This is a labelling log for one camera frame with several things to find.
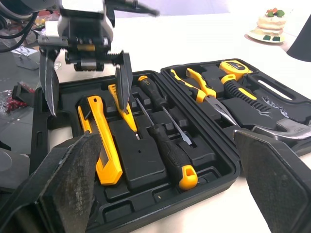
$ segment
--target yellow plier handle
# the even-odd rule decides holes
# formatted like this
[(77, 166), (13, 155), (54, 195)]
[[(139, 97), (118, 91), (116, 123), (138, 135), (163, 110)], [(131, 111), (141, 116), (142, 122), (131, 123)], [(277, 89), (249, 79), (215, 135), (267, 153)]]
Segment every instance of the yellow plier handle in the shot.
[(208, 86), (200, 73), (187, 68), (186, 76), (195, 79), (199, 83), (201, 90), (204, 91), (207, 96), (216, 98), (216, 92)]
[(181, 78), (178, 77), (175, 70), (171, 69), (171, 75), (177, 80), (177, 82), (180, 85), (183, 85), (191, 92), (191, 97), (198, 103), (202, 103), (204, 101), (204, 98), (206, 97), (206, 94), (204, 91), (196, 88), (195, 86), (192, 86), (190, 83), (185, 82)]

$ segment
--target red object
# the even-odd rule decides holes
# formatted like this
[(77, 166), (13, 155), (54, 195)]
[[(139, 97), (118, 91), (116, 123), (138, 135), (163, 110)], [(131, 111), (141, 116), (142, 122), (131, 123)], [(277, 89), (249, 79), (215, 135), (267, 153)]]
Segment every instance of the red object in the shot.
[[(30, 93), (34, 93), (35, 90), (33, 90), (32, 88), (28, 87), (25, 84), (22, 84), (25, 88), (27, 88), (29, 90)], [(14, 100), (12, 99), (12, 97), (8, 97), (6, 99), (6, 103), (5, 103), (5, 107), (6, 107), (6, 113), (10, 113), (11, 111), (14, 111), (18, 108), (22, 108), (22, 107), (26, 107), (28, 106), (28, 104), (18, 101), (18, 100)]]

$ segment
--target hammer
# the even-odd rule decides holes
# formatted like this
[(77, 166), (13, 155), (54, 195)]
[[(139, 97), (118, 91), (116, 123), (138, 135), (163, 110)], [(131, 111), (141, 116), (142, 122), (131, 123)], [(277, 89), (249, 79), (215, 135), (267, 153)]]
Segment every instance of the hammer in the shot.
[(276, 127), (280, 131), (274, 131), (262, 126), (254, 126), (252, 131), (282, 141), (286, 144), (291, 144), (297, 140), (304, 140), (311, 137), (310, 126), (300, 124), (288, 118), (279, 120)]
[(275, 111), (256, 96), (247, 91), (236, 81), (235, 75), (226, 75), (221, 79), (224, 85), (227, 98), (240, 98), (262, 113), (269, 113), (273, 119), (281, 119), (276, 123), (278, 131), (270, 130), (262, 126), (253, 127), (252, 131), (291, 144), (297, 140), (304, 140), (311, 137), (310, 126), (300, 124), (288, 118), (284, 118), (280, 111)]

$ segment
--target hammer head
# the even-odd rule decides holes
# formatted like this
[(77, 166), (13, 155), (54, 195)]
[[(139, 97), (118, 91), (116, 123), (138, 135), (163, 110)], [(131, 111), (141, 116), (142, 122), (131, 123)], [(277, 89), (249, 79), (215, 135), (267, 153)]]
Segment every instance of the hammer head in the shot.
[(311, 137), (310, 126), (300, 124), (288, 118), (279, 120), (276, 126), (280, 131), (269, 130), (262, 126), (255, 126), (252, 131), (274, 138), (288, 145), (297, 140), (304, 140)]

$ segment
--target yellow and black screwdriver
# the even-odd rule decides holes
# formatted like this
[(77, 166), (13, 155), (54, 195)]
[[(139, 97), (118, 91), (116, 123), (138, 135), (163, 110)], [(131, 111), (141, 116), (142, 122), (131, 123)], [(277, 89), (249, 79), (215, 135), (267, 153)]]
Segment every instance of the yellow and black screwdriver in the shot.
[(151, 99), (152, 103), (154, 104), (154, 107), (158, 110), (163, 110), (171, 119), (173, 122), (174, 126), (180, 133), (181, 137), (185, 142), (188, 143), (188, 145), (191, 145), (192, 142), (190, 138), (181, 130), (179, 125), (176, 123), (176, 121), (173, 119), (173, 117), (169, 114), (169, 112), (166, 110), (168, 107), (168, 102), (160, 95), (156, 84), (154, 81), (152, 81), (150, 78), (147, 76), (143, 75), (138, 78), (138, 85), (139, 87), (149, 96)]
[(162, 125), (153, 123), (139, 99), (136, 99), (136, 101), (151, 124), (149, 133), (155, 139), (163, 162), (174, 183), (178, 184), (183, 190), (194, 188), (198, 183), (198, 175), (191, 165), (189, 157), (169, 139)]
[(109, 85), (108, 90), (109, 90), (110, 94), (112, 95), (113, 100), (115, 101), (116, 107), (117, 107), (118, 112), (120, 113), (121, 117), (126, 121), (126, 123), (129, 125), (129, 127), (135, 132), (135, 136), (139, 140), (140, 138), (138, 135), (137, 127), (136, 127), (136, 124), (134, 121), (134, 117), (133, 117), (130, 105), (127, 104), (126, 111), (123, 111), (119, 106), (116, 85), (115, 84)]

